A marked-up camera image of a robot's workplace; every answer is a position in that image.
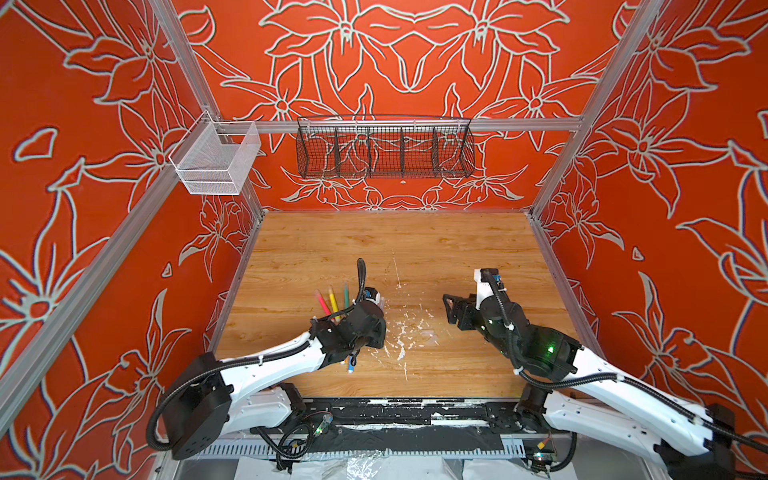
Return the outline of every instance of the robotic arm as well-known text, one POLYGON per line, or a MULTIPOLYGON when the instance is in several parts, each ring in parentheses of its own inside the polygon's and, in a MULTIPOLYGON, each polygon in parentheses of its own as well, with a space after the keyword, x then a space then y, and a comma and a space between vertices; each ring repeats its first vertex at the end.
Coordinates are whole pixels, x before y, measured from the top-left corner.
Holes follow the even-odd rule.
POLYGON ((183 460, 207 448, 222 433, 254 428, 262 432, 260 428, 280 425, 291 413, 301 413, 305 407, 296 388, 280 382, 350 355, 356 358, 364 346, 384 347, 381 296, 373 288, 365 288, 362 259, 358 260, 358 277, 360 290, 353 305, 312 319, 310 330, 289 342, 236 359, 217 361, 210 352, 198 356, 152 413, 147 444, 156 450, 171 450, 174 460, 183 460), (342 315, 346 316, 340 321, 333 320, 342 315), (168 442, 157 438, 161 415, 168 442))
MULTIPOLYGON (((765 445, 734 432, 729 409, 662 392, 576 339, 530 324, 520 305, 509 299, 497 269, 475 270, 475 282, 477 293, 469 298, 443 296, 448 321, 460 330, 480 332, 528 382, 516 408, 524 428, 583 433, 665 465, 674 480, 734 478, 733 440, 766 451, 765 445), (563 388, 587 393, 615 410, 555 391, 563 388)), ((531 468, 548 471, 550 465, 532 462, 531 468)))

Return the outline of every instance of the wooden table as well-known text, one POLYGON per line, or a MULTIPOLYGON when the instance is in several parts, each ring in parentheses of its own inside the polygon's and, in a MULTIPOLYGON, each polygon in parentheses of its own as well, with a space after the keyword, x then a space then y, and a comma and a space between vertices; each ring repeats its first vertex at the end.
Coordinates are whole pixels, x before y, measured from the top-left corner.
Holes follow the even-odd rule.
POLYGON ((304 396, 518 397, 524 383, 477 332, 446 321, 443 293, 475 292, 475 268, 499 268, 532 323, 577 338, 524 214, 269 213, 237 293, 217 358, 286 342, 322 316, 329 285, 343 298, 367 285, 384 298, 385 348, 365 348, 353 374, 331 365, 297 376, 304 396))

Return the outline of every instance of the yellow marker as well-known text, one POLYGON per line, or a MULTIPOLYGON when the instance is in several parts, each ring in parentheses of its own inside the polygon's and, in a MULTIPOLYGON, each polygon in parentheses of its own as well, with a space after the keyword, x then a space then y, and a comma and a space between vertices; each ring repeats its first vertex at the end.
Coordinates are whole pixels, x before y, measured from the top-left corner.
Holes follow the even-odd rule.
POLYGON ((339 304, 336 303, 336 295, 333 294, 333 287, 328 287, 328 297, 331 299, 331 307, 333 307, 332 313, 336 313, 339 311, 339 304))

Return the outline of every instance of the red floral wallpaper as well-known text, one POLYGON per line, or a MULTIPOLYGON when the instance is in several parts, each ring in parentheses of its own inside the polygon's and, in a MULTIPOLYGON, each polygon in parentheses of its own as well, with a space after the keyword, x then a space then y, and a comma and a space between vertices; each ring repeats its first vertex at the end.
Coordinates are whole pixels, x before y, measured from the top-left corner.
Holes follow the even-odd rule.
MULTIPOLYGON (((578 116, 637 2, 174 0, 228 120, 315 114, 578 116)), ((479 134, 464 180, 302 180, 265 135, 251 180, 273 210, 510 209, 533 202, 563 132, 479 134)))
POLYGON ((609 360, 762 442, 766 27, 764 2, 666 2, 542 218, 609 360))
MULTIPOLYGON (((3 373, 200 109, 145 0, 6 2, 0 45, 3 373)), ((210 344, 253 225, 178 185, 0 440, 0 477, 146 475, 143 422, 210 344)))

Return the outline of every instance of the white mesh tray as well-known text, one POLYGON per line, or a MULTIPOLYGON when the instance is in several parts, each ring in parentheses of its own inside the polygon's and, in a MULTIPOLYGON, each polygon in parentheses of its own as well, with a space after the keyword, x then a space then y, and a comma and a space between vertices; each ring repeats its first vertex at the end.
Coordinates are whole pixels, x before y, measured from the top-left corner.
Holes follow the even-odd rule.
POLYGON ((261 138, 252 123, 240 143, 224 143, 216 123, 207 112, 189 130, 170 156, 181 182, 196 195, 238 195, 261 148, 261 138))

